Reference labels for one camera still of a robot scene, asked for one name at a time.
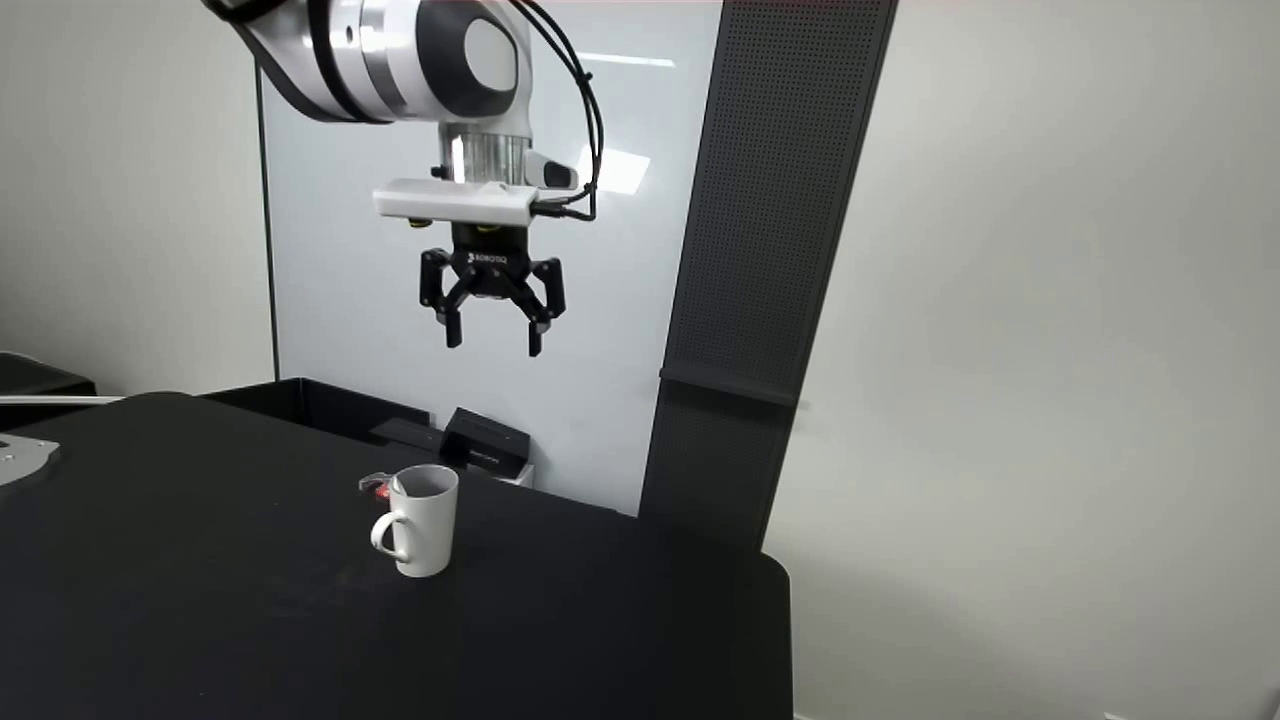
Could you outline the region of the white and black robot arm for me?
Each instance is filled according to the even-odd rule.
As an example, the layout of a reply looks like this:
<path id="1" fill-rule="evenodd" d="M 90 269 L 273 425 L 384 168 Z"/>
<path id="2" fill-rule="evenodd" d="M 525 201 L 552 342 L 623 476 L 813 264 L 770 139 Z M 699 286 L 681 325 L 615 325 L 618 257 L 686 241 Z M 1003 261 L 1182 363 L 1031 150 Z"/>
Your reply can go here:
<path id="1" fill-rule="evenodd" d="M 530 150 L 530 47 L 515 0 L 200 0 L 273 88 L 319 123 L 434 128 L 438 166 L 387 181 L 372 203 L 410 230 L 446 226 L 452 248 L 419 257 L 419 306 L 465 342 L 470 296 L 528 322 L 528 354 L 565 311 L 555 261 L 528 257 L 577 171 Z"/>

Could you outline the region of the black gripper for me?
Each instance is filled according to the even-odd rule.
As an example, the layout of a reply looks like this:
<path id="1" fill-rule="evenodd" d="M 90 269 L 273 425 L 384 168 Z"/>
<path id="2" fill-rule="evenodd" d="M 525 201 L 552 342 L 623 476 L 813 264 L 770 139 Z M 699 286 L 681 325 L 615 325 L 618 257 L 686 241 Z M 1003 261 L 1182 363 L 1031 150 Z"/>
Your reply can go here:
<path id="1" fill-rule="evenodd" d="M 452 248 L 419 254 L 419 306 L 443 325 L 443 344 L 459 350 L 459 306 L 466 296 L 515 299 L 528 315 L 528 354 L 544 354 L 544 333 L 565 315 L 558 261 L 530 261 L 525 230 L 456 226 Z"/>

